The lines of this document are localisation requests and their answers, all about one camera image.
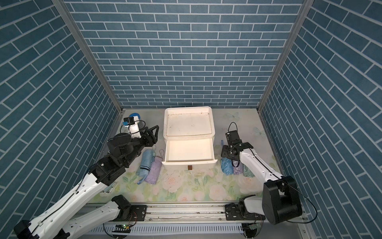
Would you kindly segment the floral table mat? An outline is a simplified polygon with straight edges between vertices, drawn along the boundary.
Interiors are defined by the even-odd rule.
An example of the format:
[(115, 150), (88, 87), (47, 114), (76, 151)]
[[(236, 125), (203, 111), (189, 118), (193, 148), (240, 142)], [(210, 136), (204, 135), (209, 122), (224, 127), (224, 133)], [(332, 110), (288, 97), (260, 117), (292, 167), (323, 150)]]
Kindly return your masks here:
[(132, 203), (138, 202), (212, 202), (236, 201), (241, 197), (262, 196), (263, 184), (256, 177), (243, 174), (225, 175), (221, 162), (208, 169), (167, 170), (161, 168), (155, 185), (137, 182), (136, 175), (141, 158), (134, 160), (127, 171), (118, 178), (110, 193), (99, 193), (91, 203), (106, 203), (117, 195), (123, 195)]

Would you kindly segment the white plastic drawer cabinet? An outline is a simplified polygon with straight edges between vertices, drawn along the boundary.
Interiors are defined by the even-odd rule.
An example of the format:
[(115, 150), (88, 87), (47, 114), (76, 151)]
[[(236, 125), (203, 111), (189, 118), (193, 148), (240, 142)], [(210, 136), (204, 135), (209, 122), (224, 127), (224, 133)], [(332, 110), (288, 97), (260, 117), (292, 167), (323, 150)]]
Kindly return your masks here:
[(215, 137), (211, 107), (167, 108), (164, 113), (165, 140), (194, 140)]

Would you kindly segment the blue-lid clear straw canister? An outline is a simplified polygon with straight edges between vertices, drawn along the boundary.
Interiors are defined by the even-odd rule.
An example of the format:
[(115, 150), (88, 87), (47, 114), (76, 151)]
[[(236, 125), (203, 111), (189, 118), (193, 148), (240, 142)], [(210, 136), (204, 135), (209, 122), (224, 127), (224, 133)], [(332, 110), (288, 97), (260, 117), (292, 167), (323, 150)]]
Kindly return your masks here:
[(129, 115), (129, 124), (134, 125), (134, 124), (139, 124), (141, 117), (138, 113), (132, 113)]

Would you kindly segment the metal corner frame post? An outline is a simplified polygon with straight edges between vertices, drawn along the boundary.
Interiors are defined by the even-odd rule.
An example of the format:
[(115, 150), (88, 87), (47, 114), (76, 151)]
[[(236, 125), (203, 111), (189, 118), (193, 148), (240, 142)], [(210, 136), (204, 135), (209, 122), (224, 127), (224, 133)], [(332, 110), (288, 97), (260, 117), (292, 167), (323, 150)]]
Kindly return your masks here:
[(104, 87), (107, 95), (113, 102), (115, 108), (119, 113), (122, 112), (123, 107), (121, 106), (119, 100), (117, 99), (115, 93), (113, 92), (109, 82), (107, 81), (104, 73), (102, 72), (99, 64), (97, 63), (95, 57), (92, 54), (92, 51), (90, 50), (87, 42), (85, 41), (83, 35), (81, 34), (81, 31), (79, 30), (74, 18), (72, 17), (71, 13), (69, 12), (66, 4), (62, 0), (52, 0), (52, 3), (56, 10), (58, 11), (59, 15), (63, 19), (64, 23), (68, 27), (70, 33), (72, 34), (73, 38), (75, 39), (76, 43), (78, 44), (80, 50), (86, 57), (88, 63), (90, 64), (91, 68), (93, 69), (94, 73), (98, 77), (100, 83)]
[(280, 57), (278, 58), (277, 64), (274, 68), (274, 71), (270, 77), (270, 80), (265, 88), (265, 91), (262, 95), (262, 98), (259, 102), (259, 105), (257, 107), (257, 111), (259, 114), (262, 113), (263, 109), (265, 108), (267, 99), (270, 96), (270, 93), (277, 82), (278, 76), (286, 62), (286, 59), (288, 57), (288, 54), (291, 51), (291, 48), (293, 47), (293, 44), (298, 36), (298, 33), (300, 32), (302, 25), (307, 17), (308, 12), (310, 11), (312, 5), (314, 3), (314, 0), (306, 0), (303, 1), (302, 6), (298, 12), (297, 18), (295, 23), (293, 24), (291, 31), (288, 35), (288, 38), (286, 40), (285, 46), (282, 49), (282, 52), (280, 54)]

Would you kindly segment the white pull-out drawer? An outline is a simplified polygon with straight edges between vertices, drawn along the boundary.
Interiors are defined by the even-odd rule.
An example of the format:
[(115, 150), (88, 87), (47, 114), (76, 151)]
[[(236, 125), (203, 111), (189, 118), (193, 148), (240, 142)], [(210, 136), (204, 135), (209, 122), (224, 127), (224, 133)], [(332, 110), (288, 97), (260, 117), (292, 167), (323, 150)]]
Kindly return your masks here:
[(166, 142), (165, 159), (162, 162), (168, 170), (193, 170), (214, 167), (217, 159), (214, 155), (213, 140), (169, 140)]

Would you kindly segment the metal corner frame post right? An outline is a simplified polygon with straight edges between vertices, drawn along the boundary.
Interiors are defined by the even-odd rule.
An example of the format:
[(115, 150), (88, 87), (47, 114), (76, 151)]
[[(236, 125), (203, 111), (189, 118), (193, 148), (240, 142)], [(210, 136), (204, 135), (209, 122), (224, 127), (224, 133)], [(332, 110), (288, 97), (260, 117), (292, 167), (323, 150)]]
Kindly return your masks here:
[(302, 6), (298, 12), (297, 18), (295, 23), (293, 24), (291, 31), (288, 35), (288, 38), (286, 40), (285, 46), (282, 49), (282, 52), (280, 54), (280, 57), (278, 58), (277, 64), (274, 68), (274, 71), (270, 77), (270, 80), (265, 88), (265, 91), (262, 95), (262, 98), (259, 102), (259, 105), (257, 107), (257, 111), (259, 114), (262, 113), (263, 109), (265, 108), (267, 99), (270, 96), (270, 93), (277, 82), (278, 76), (286, 62), (286, 59), (288, 57), (288, 54), (291, 51), (291, 48), (293, 47), (293, 44), (298, 36), (298, 33), (300, 32), (302, 25), (307, 17), (308, 12), (310, 11), (312, 5), (314, 3), (314, 0), (306, 0), (303, 1)]

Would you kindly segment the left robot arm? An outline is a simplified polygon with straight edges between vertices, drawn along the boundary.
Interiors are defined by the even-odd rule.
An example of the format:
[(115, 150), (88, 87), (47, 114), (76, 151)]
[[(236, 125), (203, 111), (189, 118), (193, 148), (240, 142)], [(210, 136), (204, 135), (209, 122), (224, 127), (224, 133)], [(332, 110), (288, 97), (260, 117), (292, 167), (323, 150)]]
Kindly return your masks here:
[(82, 216), (75, 215), (93, 197), (124, 174), (144, 148), (157, 143), (158, 130), (158, 125), (144, 127), (139, 130), (139, 137), (119, 133), (109, 139), (109, 153), (93, 164), (73, 189), (36, 218), (22, 220), (15, 225), (17, 238), (77, 239), (106, 222), (131, 219), (131, 203), (123, 195), (114, 196), (105, 205)]

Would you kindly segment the metal corner frame post left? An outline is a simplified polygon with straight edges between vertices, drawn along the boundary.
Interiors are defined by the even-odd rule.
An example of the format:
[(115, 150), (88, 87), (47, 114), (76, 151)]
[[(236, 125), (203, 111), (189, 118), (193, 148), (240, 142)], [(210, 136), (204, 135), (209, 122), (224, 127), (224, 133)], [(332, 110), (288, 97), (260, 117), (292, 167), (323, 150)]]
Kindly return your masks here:
[(88, 63), (90, 64), (91, 68), (93, 69), (94, 73), (98, 77), (100, 83), (104, 87), (107, 95), (113, 102), (115, 108), (119, 113), (122, 112), (123, 107), (121, 106), (119, 100), (117, 99), (115, 93), (113, 92), (109, 82), (107, 81), (104, 73), (102, 72), (99, 64), (97, 63), (95, 57), (92, 54), (92, 51), (90, 50), (87, 42), (85, 41), (83, 35), (81, 34), (81, 31), (79, 30), (74, 18), (72, 17), (71, 13), (69, 12), (66, 4), (62, 0), (52, 0), (52, 3), (56, 10), (58, 11), (59, 15), (63, 19), (64, 23), (68, 27), (70, 33), (72, 34), (73, 38), (75, 39), (76, 43), (78, 44), (80, 50), (86, 57)]

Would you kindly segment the light blue umbrella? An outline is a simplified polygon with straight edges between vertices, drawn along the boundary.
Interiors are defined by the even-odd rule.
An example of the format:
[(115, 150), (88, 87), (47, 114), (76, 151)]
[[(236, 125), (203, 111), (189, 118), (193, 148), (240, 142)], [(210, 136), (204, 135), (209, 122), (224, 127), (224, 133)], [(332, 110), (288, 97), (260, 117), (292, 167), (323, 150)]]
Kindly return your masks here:
[(225, 158), (225, 157), (222, 158), (221, 159), (221, 170), (227, 176), (234, 174), (232, 160)]
[(147, 178), (151, 170), (151, 165), (154, 162), (154, 158), (155, 158), (154, 150), (148, 149), (143, 152), (141, 163), (139, 165), (139, 168), (136, 171), (136, 175), (140, 178), (140, 180), (137, 182), (138, 185), (144, 182), (144, 180)]

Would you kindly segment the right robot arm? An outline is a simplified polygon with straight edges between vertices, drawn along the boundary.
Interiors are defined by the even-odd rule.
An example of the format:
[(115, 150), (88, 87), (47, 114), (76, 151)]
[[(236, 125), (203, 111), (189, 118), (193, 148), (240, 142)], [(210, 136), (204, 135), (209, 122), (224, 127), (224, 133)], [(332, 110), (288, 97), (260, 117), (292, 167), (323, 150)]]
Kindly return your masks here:
[(266, 163), (248, 142), (243, 142), (238, 131), (226, 134), (227, 145), (221, 156), (231, 162), (240, 162), (263, 183), (262, 199), (248, 196), (239, 200), (236, 206), (239, 216), (245, 220), (267, 219), (273, 225), (302, 215), (302, 206), (296, 181), (283, 176)]

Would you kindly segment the mint green folded umbrella right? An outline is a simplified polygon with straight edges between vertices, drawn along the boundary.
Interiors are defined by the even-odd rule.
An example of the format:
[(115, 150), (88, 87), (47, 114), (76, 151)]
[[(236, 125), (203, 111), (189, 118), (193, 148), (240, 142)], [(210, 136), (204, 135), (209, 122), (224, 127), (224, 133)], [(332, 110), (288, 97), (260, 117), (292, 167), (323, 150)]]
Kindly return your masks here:
[(249, 177), (249, 178), (255, 177), (255, 175), (252, 173), (252, 171), (246, 165), (243, 165), (243, 175), (245, 177)]

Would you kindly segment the green circuit board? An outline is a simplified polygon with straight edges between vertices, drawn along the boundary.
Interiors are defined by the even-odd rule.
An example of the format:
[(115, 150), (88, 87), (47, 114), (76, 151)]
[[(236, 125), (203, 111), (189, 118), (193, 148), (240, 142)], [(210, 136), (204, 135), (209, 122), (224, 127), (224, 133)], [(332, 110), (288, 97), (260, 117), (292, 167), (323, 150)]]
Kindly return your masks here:
[(131, 226), (125, 225), (125, 224), (116, 225), (115, 231), (118, 233), (130, 233), (131, 232)]

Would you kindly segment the metal linear rail base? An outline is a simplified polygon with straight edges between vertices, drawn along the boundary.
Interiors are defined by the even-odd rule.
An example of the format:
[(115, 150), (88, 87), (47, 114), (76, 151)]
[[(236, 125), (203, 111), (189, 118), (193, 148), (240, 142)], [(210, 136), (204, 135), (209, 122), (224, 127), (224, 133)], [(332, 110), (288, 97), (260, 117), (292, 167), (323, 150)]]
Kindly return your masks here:
[[(132, 239), (142, 236), (183, 238), (187, 235), (227, 235), (244, 238), (310, 239), (305, 226), (281, 223), (272, 225), (265, 218), (245, 220), (230, 202), (223, 203), (134, 203), (132, 218), (109, 221), (83, 235), (83, 238)], [(130, 233), (118, 233), (116, 225), (130, 225)]]

